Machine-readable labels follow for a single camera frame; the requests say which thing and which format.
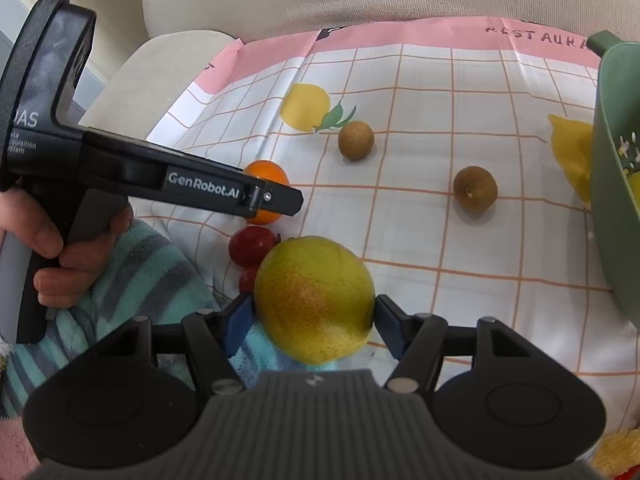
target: hand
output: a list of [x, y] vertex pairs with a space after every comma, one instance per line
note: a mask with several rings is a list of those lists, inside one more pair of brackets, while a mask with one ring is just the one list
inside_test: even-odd
[[58, 256], [60, 267], [40, 269], [33, 277], [38, 301], [45, 306], [69, 308], [94, 284], [104, 269], [117, 238], [133, 220], [131, 206], [111, 219], [109, 228], [89, 242], [63, 246], [62, 236], [42, 206], [25, 190], [0, 193], [0, 244], [12, 232], [45, 258]]

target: lemon print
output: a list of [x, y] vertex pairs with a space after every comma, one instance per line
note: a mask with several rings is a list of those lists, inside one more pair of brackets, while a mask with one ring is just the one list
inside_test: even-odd
[[292, 128], [312, 132], [329, 111], [329, 94], [316, 85], [295, 83], [284, 99], [280, 117]]
[[317, 132], [326, 128], [341, 128], [353, 117], [356, 108], [342, 118], [342, 102], [329, 110], [329, 94], [319, 86], [294, 83], [284, 98], [280, 117], [295, 130]]
[[553, 127], [551, 149], [564, 171], [564, 176], [587, 207], [591, 207], [591, 138], [593, 127], [582, 121], [572, 121], [549, 115]]

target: brown round fruit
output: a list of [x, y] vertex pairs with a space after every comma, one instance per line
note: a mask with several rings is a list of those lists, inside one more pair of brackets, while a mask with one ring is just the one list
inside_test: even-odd
[[485, 168], [469, 166], [453, 180], [453, 195], [466, 211], [484, 213], [498, 198], [498, 185]]
[[349, 160], [360, 160], [371, 152], [376, 136], [367, 123], [351, 121], [345, 124], [338, 134], [340, 153]]

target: screw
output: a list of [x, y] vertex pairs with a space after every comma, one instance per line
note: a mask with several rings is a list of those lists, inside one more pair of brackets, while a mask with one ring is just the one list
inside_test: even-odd
[[418, 381], [409, 377], [396, 377], [386, 384], [386, 389], [395, 394], [412, 394], [418, 389]]
[[324, 377], [319, 376], [319, 375], [312, 375], [311, 377], [306, 379], [306, 384], [308, 384], [309, 386], [319, 386], [320, 384], [324, 383]]
[[242, 390], [244, 390], [244, 386], [235, 379], [219, 379], [211, 385], [211, 391], [216, 395], [235, 395]]

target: black device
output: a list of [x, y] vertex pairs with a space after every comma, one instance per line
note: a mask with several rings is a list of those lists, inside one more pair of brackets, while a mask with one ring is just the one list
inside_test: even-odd
[[[0, 80], [0, 191], [33, 195], [65, 243], [91, 240], [138, 196], [252, 218], [258, 209], [294, 215], [302, 193], [239, 168], [110, 132], [65, 123], [89, 57], [95, 13], [69, 0], [39, 0]], [[0, 250], [0, 335], [44, 337], [46, 311], [33, 276], [53, 266], [12, 234]]]
[[[41, 0], [30, 14], [0, 81], [0, 189], [20, 178], [66, 241], [104, 228], [83, 218], [90, 204], [116, 210], [128, 194], [240, 216], [300, 209], [296, 190], [237, 168], [65, 125], [94, 20], [68, 0]], [[220, 196], [223, 186], [233, 192]], [[21, 261], [23, 276], [52, 264], [30, 252]], [[44, 310], [26, 301], [26, 278], [16, 283], [12, 330], [37, 340]], [[599, 478], [583, 458], [604, 430], [600, 399], [494, 318], [448, 326], [377, 297], [374, 323], [399, 360], [382, 388], [369, 370], [265, 372], [246, 388], [228, 358], [253, 322], [253, 298], [241, 294], [179, 324], [138, 316], [120, 326], [29, 398], [24, 429], [42, 460], [30, 478]], [[185, 355], [194, 388], [158, 370], [158, 354]], [[471, 356], [472, 368], [436, 389], [446, 356]]]
[[[264, 372], [245, 388], [228, 362], [254, 322], [244, 293], [180, 324], [134, 317], [29, 398], [30, 478], [596, 480], [581, 460], [604, 430], [585, 383], [494, 318], [448, 326], [376, 298], [398, 366]], [[194, 389], [158, 370], [184, 354]], [[436, 389], [445, 356], [470, 371]]]

